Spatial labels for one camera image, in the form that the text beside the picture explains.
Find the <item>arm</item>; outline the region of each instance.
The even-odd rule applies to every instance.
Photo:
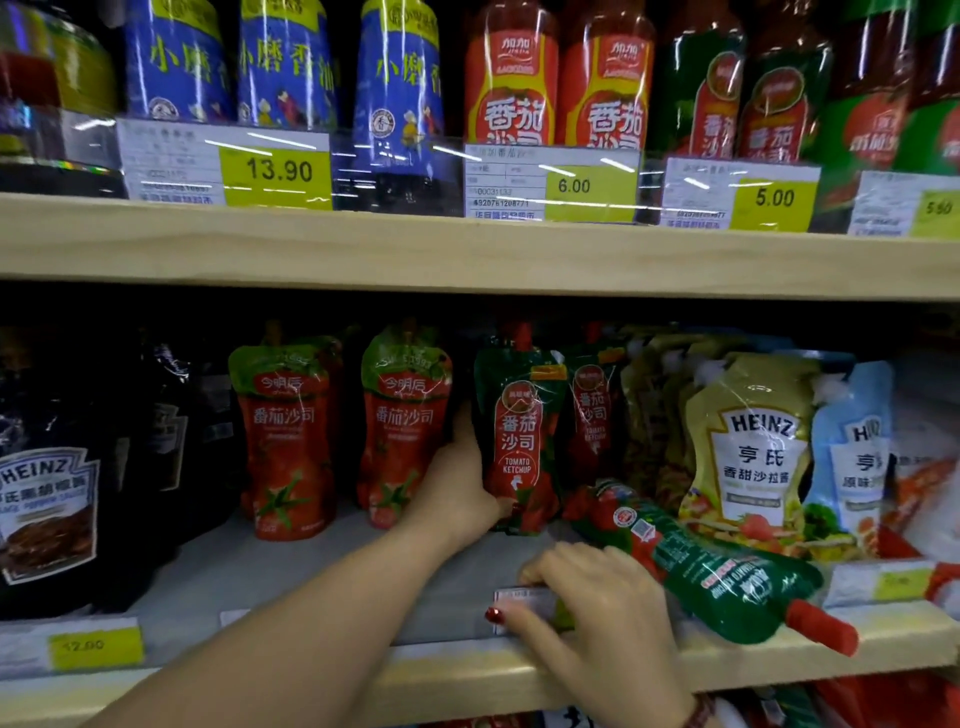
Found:
[[[468,408],[402,521],[145,680],[88,728],[334,728],[434,571],[509,512],[482,487]]]

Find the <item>blue salad dressing pouch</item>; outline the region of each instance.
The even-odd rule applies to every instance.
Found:
[[[234,118],[217,12],[207,0],[128,0],[125,32],[130,115]]]
[[[893,431],[893,367],[856,364],[813,381],[813,480],[804,539],[816,561],[876,558],[883,484]]]
[[[237,64],[242,123],[336,129],[333,57],[319,0],[243,0]]]
[[[357,168],[453,181],[444,135],[437,16],[421,0],[367,0],[360,13],[353,142]]]

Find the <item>red nail polish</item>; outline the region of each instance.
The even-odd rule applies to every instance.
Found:
[[[490,624],[503,624],[505,621],[505,619],[503,618],[503,612],[501,612],[496,607],[488,608],[488,610],[484,613],[484,618]]]

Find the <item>hand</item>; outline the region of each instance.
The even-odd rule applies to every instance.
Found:
[[[400,523],[436,534],[453,555],[509,516],[512,506],[483,488],[483,461],[466,402],[454,416],[453,442],[437,450]]]
[[[663,588],[618,548],[557,544],[520,571],[546,584],[573,614],[566,642],[519,602],[498,602],[504,623],[607,728],[680,728],[693,715]]]

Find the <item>salad dressing pouch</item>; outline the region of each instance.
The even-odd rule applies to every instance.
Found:
[[[804,537],[817,561],[876,558],[893,430],[893,367],[857,364],[813,380],[813,480]]]
[[[738,353],[686,406],[697,474],[680,521],[723,541],[804,553],[800,482],[810,462],[811,359]]]

